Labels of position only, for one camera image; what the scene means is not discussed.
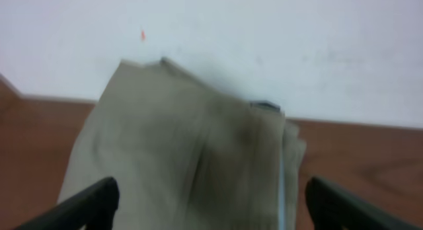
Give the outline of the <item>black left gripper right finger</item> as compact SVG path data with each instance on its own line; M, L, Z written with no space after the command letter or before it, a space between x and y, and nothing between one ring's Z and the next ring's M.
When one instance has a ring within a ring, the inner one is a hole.
M317 176L307 182L305 201L315 230L420 229Z

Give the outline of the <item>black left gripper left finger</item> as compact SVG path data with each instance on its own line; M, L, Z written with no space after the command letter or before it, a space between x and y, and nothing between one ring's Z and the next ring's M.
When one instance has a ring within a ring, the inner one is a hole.
M119 199L118 183L106 177L15 229L111 230Z

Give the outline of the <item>khaki shorts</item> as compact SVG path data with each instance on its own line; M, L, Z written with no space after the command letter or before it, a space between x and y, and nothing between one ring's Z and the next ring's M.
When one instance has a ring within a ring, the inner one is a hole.
M294 229L306 144L282 111L169 59L121 61L75 141L59 195L111 176L115 229Z

